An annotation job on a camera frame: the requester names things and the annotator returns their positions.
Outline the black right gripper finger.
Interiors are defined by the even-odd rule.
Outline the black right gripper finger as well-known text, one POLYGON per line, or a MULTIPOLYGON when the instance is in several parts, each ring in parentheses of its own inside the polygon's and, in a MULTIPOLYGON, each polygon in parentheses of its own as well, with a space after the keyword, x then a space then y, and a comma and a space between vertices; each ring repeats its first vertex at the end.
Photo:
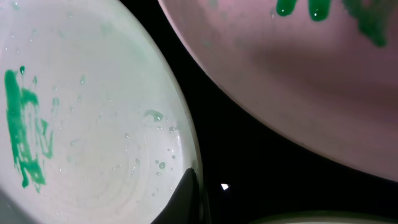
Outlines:
POLYGON ((178 183, 168 204, 152 224, 198 224, 199 185, 197 175, 188 168, 178 183))

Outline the white plate with green stain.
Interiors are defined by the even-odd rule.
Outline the white plate with green stain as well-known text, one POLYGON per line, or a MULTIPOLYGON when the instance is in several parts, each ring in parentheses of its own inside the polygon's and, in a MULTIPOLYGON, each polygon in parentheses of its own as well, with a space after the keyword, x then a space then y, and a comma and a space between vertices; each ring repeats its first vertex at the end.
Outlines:
POLYGON ((396 1, 161 1, 239 106, 348 167, 397 180, 396 1))

